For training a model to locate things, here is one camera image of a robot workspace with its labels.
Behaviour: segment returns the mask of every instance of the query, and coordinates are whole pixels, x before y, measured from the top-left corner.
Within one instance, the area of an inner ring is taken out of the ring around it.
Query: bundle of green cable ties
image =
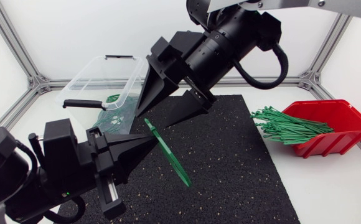
[[[255,123],[256,126],[261,126],[265,133],[264,138],[280,141],[287,145],[303,144],[318,134],[334,132],[327,123],[295,118],[272,106],[265,106],[263,110],[252,112],[251,118],[267,121],[266,123]]]

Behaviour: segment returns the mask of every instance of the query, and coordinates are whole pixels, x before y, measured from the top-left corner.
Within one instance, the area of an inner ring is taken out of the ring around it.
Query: green cable tie
[[[181,166],[179,161],[176,159],[175,155],[171,152],[171,150],[169,149],[167,144],[164,142],[164,140],[162,139],[162,137],[160,136],[160,134],[156,130],[156,127],[154,127],[150,123],[150,121],[148,119],[146,119],[146,118],[144,119],[144,122],[146,122],[146,124],[150,128],[150,131],[153,132],[155,137],[158,139],[159,144],[161,146],[161,149],[162,149],[164,155],[166,155],[168,161],[171,163],[172,167],[177,172],[180,179],[183,181],[183,183],[185,183],[186,186],[190,187],[192,185],[192,182],[190,181],[189,177],[187,176],[185,170],[183,169],[183,167]]]

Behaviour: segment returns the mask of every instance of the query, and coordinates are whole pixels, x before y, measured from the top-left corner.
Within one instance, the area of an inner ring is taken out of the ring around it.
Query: aluminum frame
[[[340,4],[339,0],[331,1]],[[326,65],[326,62],[330,58],[332,52],[336,48],[351,19],[352,16],[338,14],[325,41],[319,49],[314,61],[312,62],[312,65],[306,70],[306,72],[302,73],[298,77],[287,77],[280,85],[298,86],[304,88],[318,100],[334,99],[334,97],[321,85],[321,71]],[[49,80],[39,73],[30,55],[27,53],[26,48],[21,42],[21,39],[17,35],[16,30],[11,24],[7,14],[5,13],[1,3],[0,33],[29,79],[29,89],[12,105],[12,107],[8,109],[8,111],[0,119],[0,126],[10,130],[41,94],[52,90],[61,90],[70,80]],[[261,82],[272,82],[275,81],[277,77],[256,77],[256,79]],[[118,84],[123,83],[121,80],[115,80],[114,82],[118,82]],[[187,84],[186,82],[181,82],[180,86],[187,86]],[[241,77],[225,77],[216,84],[216,87],[234,86],[249,86],[249,84],[247,84],[246,81]]]

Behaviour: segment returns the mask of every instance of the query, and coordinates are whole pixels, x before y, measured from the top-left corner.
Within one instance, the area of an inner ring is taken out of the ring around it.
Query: green zip tie
[[[185,170],[183,169],[183,167],[181,166],[179,161],[176,159],[175,155],[171,152],[171,150],[169,149],[167,144],[164,142],[164,140],[162,139],[162,137],[160,136],[160,134],[156,130],[156,127],[154,127],[150,123],[150,121],[148,119],[146,119],[146,118],[144,119],[144,122],[146,122],[146,124],[150,128],[150,131],[153,132],[155,137],[158,139],[159,144],[161,146],[161,149],[162,149],[164,155],[166,155],[169,163],[172,165],[172,167],[174,168],[174,170],[176,171],[176,173],[178,174],[180,179],[183,181],[183,183],[185,183],[186,186],[190,187],[192,185],[192,182],[190,181],[189,177],[187,176]]]
[[[281,141],[284,144],[302,144],[318,134],[332,133],[334,130],[327,123],[310,121],[284,114],[272,106],[251,113],[251,118],[266,121],[256,123],[265,133],[264,138]]]

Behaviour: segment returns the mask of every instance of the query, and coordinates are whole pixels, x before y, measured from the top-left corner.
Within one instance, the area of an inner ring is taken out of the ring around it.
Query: container handle
[[[106,108],[102,105],[102,102],[98,100],[65,100],[63,103],[63,108],[66,108],[68,106],[83,108],[100,108],[104,111],[106,110]]]

